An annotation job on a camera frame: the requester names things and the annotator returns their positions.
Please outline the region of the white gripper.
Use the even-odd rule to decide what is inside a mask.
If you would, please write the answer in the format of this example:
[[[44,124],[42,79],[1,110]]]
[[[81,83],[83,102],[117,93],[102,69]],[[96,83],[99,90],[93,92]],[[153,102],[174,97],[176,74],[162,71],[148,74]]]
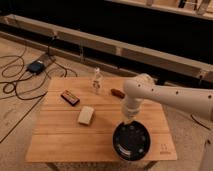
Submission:
[[[122,113],[125,117],[124,124],[128,125],[132,122],[135,115],[140,112],[140,106],[138,104],[129,106],[126,103],[122,104]]]

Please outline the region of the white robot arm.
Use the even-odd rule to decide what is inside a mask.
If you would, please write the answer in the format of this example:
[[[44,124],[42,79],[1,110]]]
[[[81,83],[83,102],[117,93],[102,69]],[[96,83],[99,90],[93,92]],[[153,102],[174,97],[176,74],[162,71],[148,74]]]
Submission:
[[[171,106],[213,122],[213,90],[156,85],[148,74],[127,78],[123,83],[124,122],[131,123],[144,99]]]

